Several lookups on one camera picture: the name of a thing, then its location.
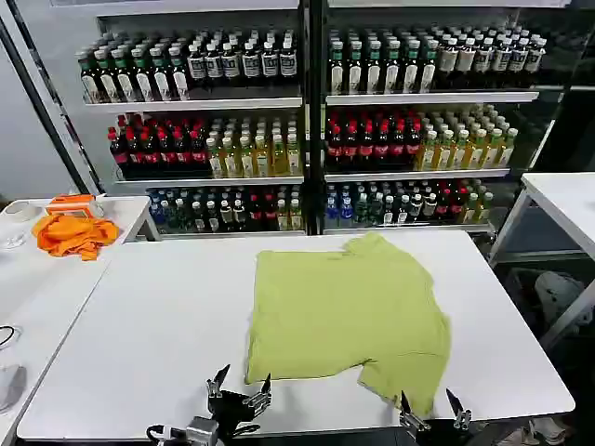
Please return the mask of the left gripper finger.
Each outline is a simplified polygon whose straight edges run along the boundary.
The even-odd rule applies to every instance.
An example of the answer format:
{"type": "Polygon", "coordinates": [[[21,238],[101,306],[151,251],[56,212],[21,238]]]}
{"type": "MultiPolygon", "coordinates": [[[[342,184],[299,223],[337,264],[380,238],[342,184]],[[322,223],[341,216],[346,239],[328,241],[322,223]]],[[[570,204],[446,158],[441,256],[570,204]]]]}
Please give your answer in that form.
{"type": "Polygon", "coordinates": [[[271,375],[268,374],[258,393],[243,400],[243,405],[253,410],[265,410],[271,404],[271,375]]]}
{"type": "Polygon", "coordinates": [[[222,388],[225,378],[230,370],[230,365],[227,364],[222,369],[219,369],[212,379],[206,380],[207,395],[209,399],[222,399],[224,395],[228,394],[227,390],[222,388]]]}

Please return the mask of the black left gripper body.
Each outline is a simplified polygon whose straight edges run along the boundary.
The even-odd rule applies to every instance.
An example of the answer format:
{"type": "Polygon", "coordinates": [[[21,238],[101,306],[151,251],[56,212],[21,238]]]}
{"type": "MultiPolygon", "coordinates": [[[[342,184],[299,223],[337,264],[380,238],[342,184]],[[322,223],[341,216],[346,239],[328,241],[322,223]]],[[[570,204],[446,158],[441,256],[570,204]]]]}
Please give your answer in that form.
{"type": "Polygon", "coordinates": [[[260,429],[260,425],[252,424],[252,421],[261,410],[244,406],[243,400],[247,397],[251,396],[228,391],[222,399],[208,398],[207,407],[212,419],[218,423],[217,433],[220,438],[235,438],[260,429]]]}

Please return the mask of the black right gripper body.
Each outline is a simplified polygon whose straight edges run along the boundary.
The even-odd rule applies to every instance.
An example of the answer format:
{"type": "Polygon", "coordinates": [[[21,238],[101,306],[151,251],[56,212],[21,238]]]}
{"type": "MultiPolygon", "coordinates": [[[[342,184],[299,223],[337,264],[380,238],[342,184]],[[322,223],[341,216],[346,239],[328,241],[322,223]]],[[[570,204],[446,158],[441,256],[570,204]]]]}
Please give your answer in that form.
{"type": "Polygon", "coordinates": [[[463,446],[471,439],[468,430],[455,428],[453,422],[436,422],[429,430],[418,430],[414,442],[419,446],[463,446]]]}

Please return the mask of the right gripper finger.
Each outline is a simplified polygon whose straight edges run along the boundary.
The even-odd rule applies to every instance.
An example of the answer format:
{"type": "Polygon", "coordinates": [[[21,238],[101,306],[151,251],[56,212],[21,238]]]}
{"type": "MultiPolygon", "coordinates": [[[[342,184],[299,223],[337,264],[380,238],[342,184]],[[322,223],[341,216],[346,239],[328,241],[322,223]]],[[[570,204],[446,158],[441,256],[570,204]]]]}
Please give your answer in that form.
{"type": "Polygon", "coordinates": [[[409,429],[410,431],[430,431],[431,426],[415,415],[410,407],[408,398],[405,393],[401,392],[401,413],[400,413],[401,426],[409,429]]]}
{"type": "Polygon", "coordinates": [[[460,399],[449,388],[445,392],[455,416],[454,428],[469,428],[471,410],[465,409],[460,399]]]}

